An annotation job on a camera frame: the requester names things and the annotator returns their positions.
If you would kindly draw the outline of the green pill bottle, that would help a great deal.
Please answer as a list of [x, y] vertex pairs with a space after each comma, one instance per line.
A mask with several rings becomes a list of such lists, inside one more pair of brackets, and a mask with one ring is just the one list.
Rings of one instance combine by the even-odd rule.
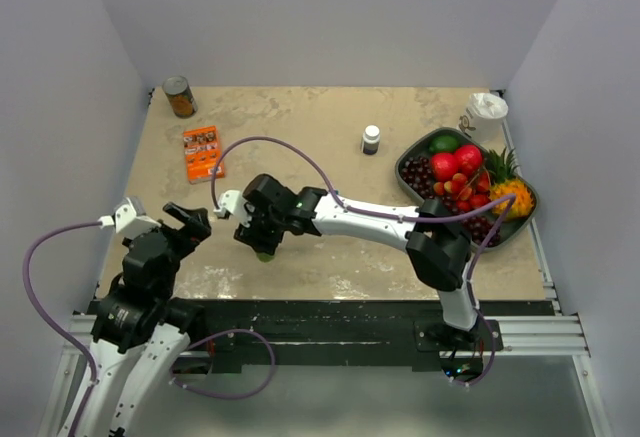
[[271, 262], [275, 258], [274, 255], [264, 253], [264, 252], [257, 252], [256, 256], [261, 262], [264, 262], [264, 263]]

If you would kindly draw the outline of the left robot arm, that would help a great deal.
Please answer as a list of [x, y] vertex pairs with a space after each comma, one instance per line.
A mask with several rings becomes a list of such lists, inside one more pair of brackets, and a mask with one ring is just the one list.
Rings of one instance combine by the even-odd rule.
[[200, 308], [173, 291], [182, 260], [211, 234], [208, 212], [172, 202], [163, 210], [181, 227], [152, 219], [135, 198], [124, 199], [99, 220], [122, 237], [127, 252], [98, 304], [87, 369], [62, 436], [133, 435], [144, 400], [178, 355], [206, 340]]

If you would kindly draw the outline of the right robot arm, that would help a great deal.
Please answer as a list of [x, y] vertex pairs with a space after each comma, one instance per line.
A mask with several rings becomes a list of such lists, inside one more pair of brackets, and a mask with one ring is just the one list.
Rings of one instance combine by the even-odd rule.
[[315, 187], [295, 193], [261, 174], [244, 190], [221, 194], [217, 214], [234, 216], [239, 222], [234, 239], [261, 257], [273, 257], [287, 232], [346, 236], [399, 250], [408, 256], [417, 279], [437, 292], [448, 343], [466, 350], [481, 337], [478, 305], [466, 276], [470, 234], [435, 200], [420, 207], [388, 207]]

